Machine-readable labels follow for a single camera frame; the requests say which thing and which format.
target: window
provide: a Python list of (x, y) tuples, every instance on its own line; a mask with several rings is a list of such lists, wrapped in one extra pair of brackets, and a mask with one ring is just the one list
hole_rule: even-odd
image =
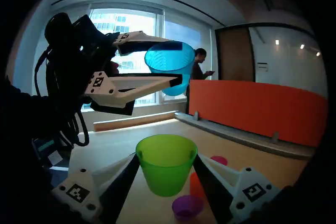
[[(207, 51), (206, 61), (201, 64), (203, 71), (211, 70), (211, 38), (210, 27), (189, 16), (176, 14), (168, 10), (161, 14), (127, 9), (94, 9), (90, 16), (96, 28), (106, 34), (113, 32), (127, 33), (143, 31), (150, 36), (162, 36), (171, 40), (182, 41), (194, 49), (204, 48)], [(134, 52), (120, 56), (117, 52), (113, 58), (119, 64), (119, 73), (150, 73), (144, 62), (146, 52)], [(163, 92), (146, 95), (135, 101), (135, 106), (184, 101), (184, 94), (168, 96)]]
[[(99, 16), (106, 23), (98, 23), (95, 26), (97, 29), (106, 34), (113, 32), (132, 32), (144, 31), (147, 35), (155, 36), (156, 31), (156, 14), (143, 11), (131, 11), (121, 9), (94, 9), (91, 14), (91, 21), (94, 21), (93, 16)], [(116, 23), (125, 23), (126, 25), (116, 25)], [(150, 73), (150, 70), (144, 62), (146, 52), (135, 52), (127, 56), (120, 56), (118, 53), (113, 58), (114, 62), (119, 64), (119, 73)], [(155, 104), (158, 102), (155, 93), (141, 97), (135, 101), (135, 106)]]
[[(211, 29), (209, 26), (168, 11), (165, 13), (164, 25), (165, 38), (184, 42), (194, 49), (204, 48), (207, 51), (207, 57), (204, 63), (200, 64), (200, 67), (203, 72), (211, 70)], [(165, 102), (185, 98), (186, 96), (184, 94), (174, 97), (163, 94), (163, 100)]]

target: orange panel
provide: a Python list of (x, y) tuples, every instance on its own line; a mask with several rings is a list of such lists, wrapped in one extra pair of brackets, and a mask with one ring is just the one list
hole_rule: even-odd
[(317, 146), (326, 127), (328, 101), (313, 92), (273, 84), (191, 80), (189, 113), (237, 129)]

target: tabletop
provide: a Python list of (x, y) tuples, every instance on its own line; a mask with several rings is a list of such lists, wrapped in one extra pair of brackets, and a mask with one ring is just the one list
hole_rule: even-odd
[[(155, 134), (178, 134), (194, 141), (198, 152), (212, 157), (225, 157), (228, 166), (240, 170), (254, 167), (264, 174), (273, 185), (280, 189), (292, 185), (297, 180), (307, 161), (285, 158), (256, 150), (222, 137), (215, 136), (176, 119), (156, 123), (115, 129), (105, 132), (90, 132), (90, 143), (86, 147), (76, 146), (70, 158), (69, 173), (81, 168), (98, 171), (135, 152), (135, 147), (142, 139)], [(182, 195), (189, 194), (189, 179), (182, 191), (173, 197), (159, 197), (153, 194), (139, 168), (130, 188), (127, 199), (120, 212), (117, 223), (178, 223), (171, 210), (172, 202)], [(191, 223), (215, 223), (215, 218), (208, 204), (201, 214)]]

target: person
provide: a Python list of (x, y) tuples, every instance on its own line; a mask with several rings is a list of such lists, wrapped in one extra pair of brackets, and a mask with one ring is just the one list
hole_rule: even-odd
[[(212, 76), (214, 71), (202, 72), (200, 64), (205, 61), (207, 56), (207, 51), (203, 48), (198, 48), (195, 50), (195, 60), (194, 65), (192, 66), (191, 79), (206, 79), (209, 76)], [(189, 85), (186, 88), (186, 114), (189, 114)]]

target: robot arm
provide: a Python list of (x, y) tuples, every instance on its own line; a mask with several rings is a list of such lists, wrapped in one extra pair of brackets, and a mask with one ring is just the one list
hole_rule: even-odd
[[(63, 135), (60, 140), (79, 146), (89, 143), (89, 135), (81, 114), (81, 106), (91, 102), (96, 111), (131, 115), (137, 98), (182, 83), (180, 74), (113, 74), (108, 65), (118, 50), (120, 55), (146, 51), (167, 39), (147, 36), (142, 31), (125, 34), (103, 34), (96, 29), (88, 15), (73, 24), (66, 13), (53, 16), (46, 28), (48, 48), (35, 67), (34, 81), (37, 94), (37, 72), (47, 60), (46, 86), (51, 102), (65, 104), (60, 108)], [(181, 42), (173, 43), (174, 50), (181, 50)], [(78, 125), (74, 114), (81, 121), (85, 142), (78, 138)]]

